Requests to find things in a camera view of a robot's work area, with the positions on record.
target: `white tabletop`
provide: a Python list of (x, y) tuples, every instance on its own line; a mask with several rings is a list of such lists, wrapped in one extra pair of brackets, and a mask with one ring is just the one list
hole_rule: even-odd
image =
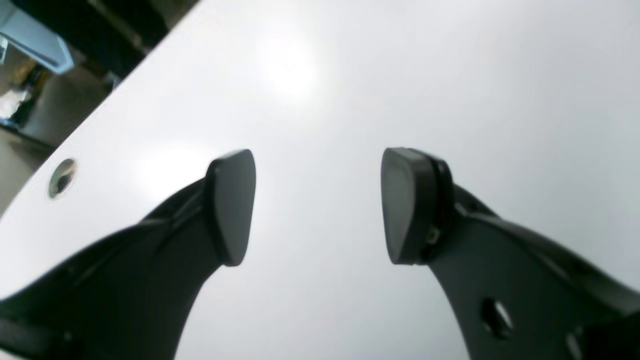
[[(0, 297), (249, 148), (247, 255), (207, 281), (177, 359), (464, 358), (429, 268), (388, 260), (380, 161), (395, 146), (443, 157), (498, 214), (640, 289), (639, 12), (202, 0), (9, 207)], [(66, 158), (78, 175), (51, 200)]]

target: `screw hole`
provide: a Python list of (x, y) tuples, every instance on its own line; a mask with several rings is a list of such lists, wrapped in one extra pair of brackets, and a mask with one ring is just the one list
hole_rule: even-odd
[(55, 199), (62, 194), (73, 181), (77, 171), (77, 163), (73, 159), (62, 161), (49, 181), (49, 197)]
[(513, 322), (501, 302), (486, 299), (482, 303), (482, 318), (486, 329), (498, 339), (506, 340), (513, 333)]

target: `black plastic part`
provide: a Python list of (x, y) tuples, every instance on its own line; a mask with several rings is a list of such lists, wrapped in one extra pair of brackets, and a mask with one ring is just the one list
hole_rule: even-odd
[[(430, 267), (472, 359), (640, 359), (638, 293), (553, 241), (502, 220), (438, 173), (433, 163), (442, 160), (415, 154), (387, 149), (383, 157), (387, 247), (403, 250), (398, 257), (389, 249), (390, 259)], [(397, 177), (410, 180), (386, 181)], [(453, 211), (442, 221), (433, 209)], [(434, 227), (437, 241), (428, 241), (425, 229)]]
[(173, 359), (202, 284), (242, 262), (254, 193), (250, 151), (213, 161), (138, 225), (0, 302), (0, 348), (27, 359)]

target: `white table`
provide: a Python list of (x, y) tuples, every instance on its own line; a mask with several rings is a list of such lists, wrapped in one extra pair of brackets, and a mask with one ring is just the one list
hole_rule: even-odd
[[(0, 297), (249, 148), (249, 249), (202, 289), (177, 359), (461, 359), (429, 268), (393, 266), (380, 161), (457, 183), (640, 289), (634, 1), (202, 0), (0, 223)], [(56, 200), (49, 177), (78, 175)]]

